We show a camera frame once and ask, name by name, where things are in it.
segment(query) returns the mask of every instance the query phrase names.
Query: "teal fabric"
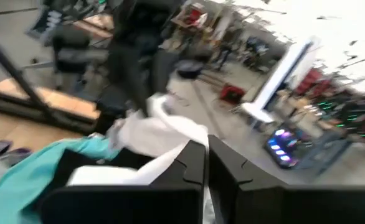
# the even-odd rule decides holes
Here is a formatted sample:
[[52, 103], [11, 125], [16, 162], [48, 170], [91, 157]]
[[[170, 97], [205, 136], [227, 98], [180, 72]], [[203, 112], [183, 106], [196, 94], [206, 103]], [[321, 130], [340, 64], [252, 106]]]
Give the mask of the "teal fabric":
[[118, 152], [109, 150], [108, 143], [100, 137], [57, 141], [11, 168], [0, 179], [0, 224], [39, 224], [27, 206], [52, 180], [65, 148], [93, 159], [113, 159]]

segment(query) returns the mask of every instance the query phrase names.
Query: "person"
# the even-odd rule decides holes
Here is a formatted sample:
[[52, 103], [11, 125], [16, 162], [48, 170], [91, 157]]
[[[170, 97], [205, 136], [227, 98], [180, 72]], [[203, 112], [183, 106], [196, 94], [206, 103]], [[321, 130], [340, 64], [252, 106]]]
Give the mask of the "person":
[[246, 41], [246, 50], [253, 51], [256, 48], [257, 38], [249, 37]]
[[221, 71], [222, 66], [225, 64], [228, 56], [231, 54], [232, 45], [237, 40], [237, 36], [238, 36], [239, 32], [240, 32], [240, 29], [236, 28], [234, 25], [230, 26], [225, 31], [225, 34], [223, 35], [223, 37], [221, 39], [219, 54], [213, 61], [213, 63], [217, 63], [221, 59], [221, 63], [217, 67], [218, 71]]

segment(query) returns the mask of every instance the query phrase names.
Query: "white pillar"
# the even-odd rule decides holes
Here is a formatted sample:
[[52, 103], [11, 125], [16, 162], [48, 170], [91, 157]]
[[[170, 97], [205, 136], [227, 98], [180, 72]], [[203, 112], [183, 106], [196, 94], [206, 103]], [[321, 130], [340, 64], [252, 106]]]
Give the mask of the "white pillar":
[[224, 13], [216, 29], [214, 30], [214, 35], [216, 35], [213, 38], [214, 40], [221, 40], [221, 38], [224, 36], [225, 30], [229, 27], [230, 23], [234, 19], [233, 13], [234, 13], [233, 10], [230, 9]]
[[320, 38], [312, 36], [310, 39], [313, 44], [311, 45], [310, 49], [307, 50], [307, 53], [303, 59], [296, 66], [291, 74], [291, 77], [288, 77], [290, 79], [289, 89], [291, 90], [294, 90], [306, 77], [308, 72], [310, 72], [310, 70], [313, 68], [317, 51], [320, 47], [322, 47]]
[[278, 86], [292, 74], [292, 67], [295, 65], [296, 61], [300, 61], [303, 59], [305, 52], [308, 51], [308, 45], [312, 44], [312, 39], [308, 38], [299, 43], [293, 44], [288, 51], [285, 53], [285, 56], [281, 59], [281, 61], [277, 65], [277, 69], [271, 74], [268, 78], [267, 82], [264, 84], [263, 88], [260, 90], [260, 93], [257, 95], [254, 100], [254, 104], [259, 108], [264, 109], [265, 105], [269, 102], [272, 95], [274, 95]]

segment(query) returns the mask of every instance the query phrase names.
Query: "black metal frame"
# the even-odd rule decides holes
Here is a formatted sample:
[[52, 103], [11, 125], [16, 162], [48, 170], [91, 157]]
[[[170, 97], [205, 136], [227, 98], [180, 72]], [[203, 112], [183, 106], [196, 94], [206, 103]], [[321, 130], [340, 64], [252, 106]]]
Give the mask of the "black metal frame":
[[0, 112], [40, 123], [68, 129], [81, 134], [91, 134], [97, 130], [97, 120], [84, 116], [51, 108], [44, 103], [40, 96], [26, 82], [23, 72], [12, 64], [10, 59], [0, 49], [0, 65], [7, 74], [15, 79], [19, 87], [24, 90], [28, 99], [16, 98], [0, 93]]

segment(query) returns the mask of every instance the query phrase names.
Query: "purple shoe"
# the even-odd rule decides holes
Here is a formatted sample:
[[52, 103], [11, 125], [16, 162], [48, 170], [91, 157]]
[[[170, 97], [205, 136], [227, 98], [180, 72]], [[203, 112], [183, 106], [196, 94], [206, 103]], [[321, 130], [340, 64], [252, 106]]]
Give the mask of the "purple shoe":
[[0, 156], [6, 153], [11, 148], [12, 144], [12, 141], [0, 140]]
[[19, 148], [11, 150], [0, 157], [0, 161], [3, 161], [9, 166], [14, 166], [22, 160], [26, 159], [32, 154], [32, 151], [28, 148]]

